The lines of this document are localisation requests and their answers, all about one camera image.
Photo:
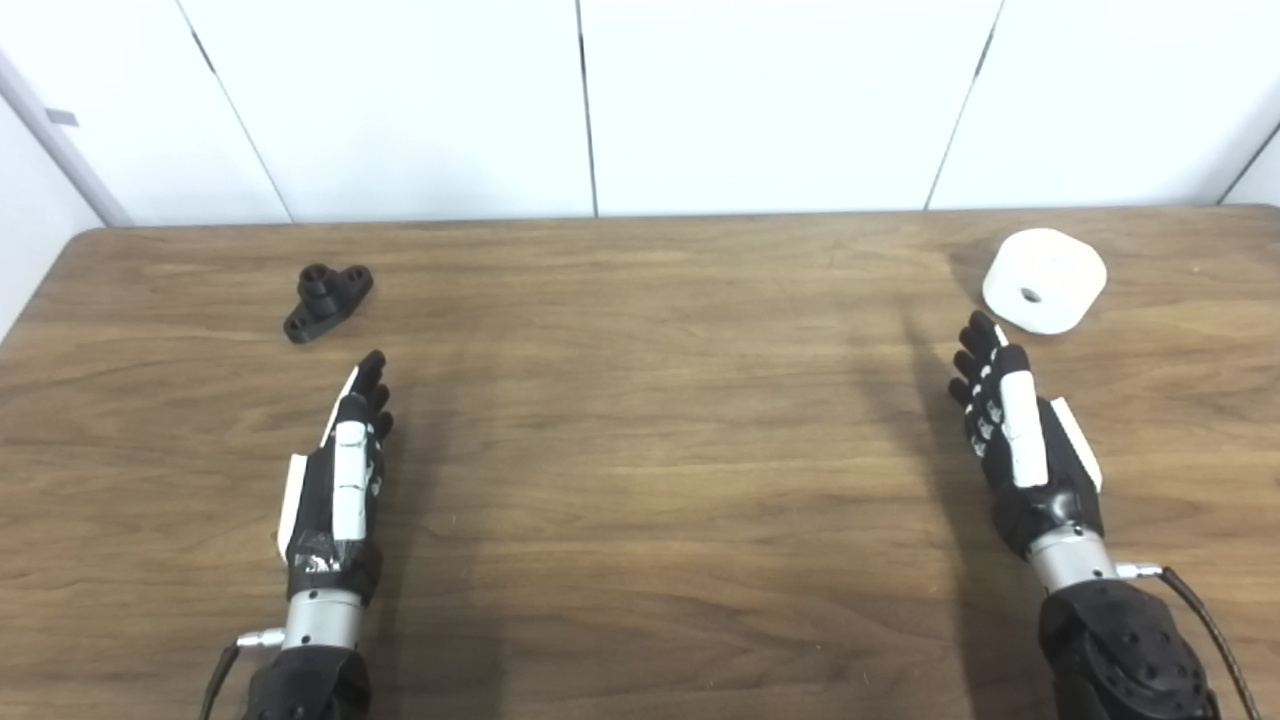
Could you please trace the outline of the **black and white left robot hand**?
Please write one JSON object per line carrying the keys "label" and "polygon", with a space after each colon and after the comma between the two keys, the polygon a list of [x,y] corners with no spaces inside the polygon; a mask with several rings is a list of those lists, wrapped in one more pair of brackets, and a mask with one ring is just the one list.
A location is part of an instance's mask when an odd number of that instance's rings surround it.
{"label": "black and white left robot hand", "polygon": [[385,478],[383,445],[394,424],[385,365],[379,350],[357,363],[317,447],[291,456],[276,529],[287,598],[343,591],[369,606],[380,584],[384,552],[375,534]]}

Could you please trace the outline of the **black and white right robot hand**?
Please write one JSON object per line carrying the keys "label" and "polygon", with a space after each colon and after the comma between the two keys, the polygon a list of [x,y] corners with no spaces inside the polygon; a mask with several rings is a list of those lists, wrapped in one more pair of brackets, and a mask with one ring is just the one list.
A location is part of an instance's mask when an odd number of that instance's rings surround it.
{"label": "black and white right robot hand", "polygon": [[957,340],[948,395],[986,478],[1000,539],[1027,556],[1052,530],[1105,536],[1098,486],[1057,409],[1036,388],[1024,347],[979,310]]}

